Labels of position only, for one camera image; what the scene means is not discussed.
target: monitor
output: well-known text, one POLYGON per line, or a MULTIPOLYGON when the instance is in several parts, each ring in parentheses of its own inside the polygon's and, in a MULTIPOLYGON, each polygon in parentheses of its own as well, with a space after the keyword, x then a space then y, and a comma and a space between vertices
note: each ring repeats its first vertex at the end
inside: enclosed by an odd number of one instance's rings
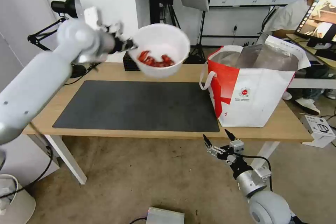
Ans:
POLYGON ((336 43, 336 0, 314 0, 295 34, 310 38, 308 46, 336 43))

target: printed logo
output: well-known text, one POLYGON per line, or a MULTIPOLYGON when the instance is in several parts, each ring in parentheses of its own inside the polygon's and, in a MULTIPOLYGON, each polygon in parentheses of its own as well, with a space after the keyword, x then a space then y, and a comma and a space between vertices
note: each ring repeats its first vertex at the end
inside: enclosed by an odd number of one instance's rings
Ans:
POLYGON ((249 96, 250 96, 250 89, 248 89, 248 88, 243 88, 243 89, 241 89, 239 95, 240 95, 241 97, 249 97, 249 96))

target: concrete floor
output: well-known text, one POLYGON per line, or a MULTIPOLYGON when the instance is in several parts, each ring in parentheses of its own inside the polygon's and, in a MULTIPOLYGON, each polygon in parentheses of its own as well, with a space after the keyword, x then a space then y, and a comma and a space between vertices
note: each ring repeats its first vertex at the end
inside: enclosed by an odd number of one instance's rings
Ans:
MULTIPOLYGON (((319 103, 326 113, 336 105, 324 97, 319 103)), ((87 183, 78 185, 63 164, 30 190, 36 210, 29 224, 127 224, 146 216, 150 206, 183 212, 187 224, 253 223, 230 168, 208 154, 202 141, 65 137, 64 142, 87 183)), ((257 154, 262 144, 247 142, 245 154, 257 154)), ((334 223, 334 146, 283 143, 270 162, 274 191, 303 221, 334 223)))

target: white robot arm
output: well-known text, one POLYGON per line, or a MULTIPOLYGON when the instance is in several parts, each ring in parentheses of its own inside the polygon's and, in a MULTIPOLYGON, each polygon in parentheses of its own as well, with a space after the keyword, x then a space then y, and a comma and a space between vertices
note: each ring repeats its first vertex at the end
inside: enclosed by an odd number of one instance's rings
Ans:
POLYGON ((71 75, 71 63, 80 55, 99 62, 101 54, 134 47, 113 34, 93 30, 84 21, 70 19, 57 31, 58 47, 38 54, 0 93, 0 145, 18 137, 71 75))
POLYGON ((238 187, 249 203, 249 212, 257 224, 304 224, 295 216, 286 200, 280 195, 267 191, 266 182, 271 178, 271 171, 266 167, 253 169, 243 159, 244 143, 225 130, 229 145, 216 147, 203 135, 207 151, 218 159, 225 160, 233 171, 238 187))

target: person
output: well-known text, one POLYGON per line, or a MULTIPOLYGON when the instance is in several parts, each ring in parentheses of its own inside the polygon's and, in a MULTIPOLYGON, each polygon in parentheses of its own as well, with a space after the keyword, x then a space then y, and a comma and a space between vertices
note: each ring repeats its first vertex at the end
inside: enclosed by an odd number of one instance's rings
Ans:
MULTIPOLYGON (((280 8, 270 19, 264 32, 271 33, 274 37, 285 39, 286 34, 295 32, 313 2, 314 0, 299 0, 280 8)), ((329 68, 326 65, 312 65, 306 68, 305 77, 310 79, 328 78, 328 72, 329 68)), ((323 89, 303 89, 302 97, 295 100, 295 103, 305 112, 317 116, 320 114, 320 110, 315 106, 314 102, 323 92, 323 89)), ((336 99, 336 96, 330 90, 326 90, 325 95, 330 99, 336 99)), ((290 100, 292 96, 286 91, 282 98, 290 100)))

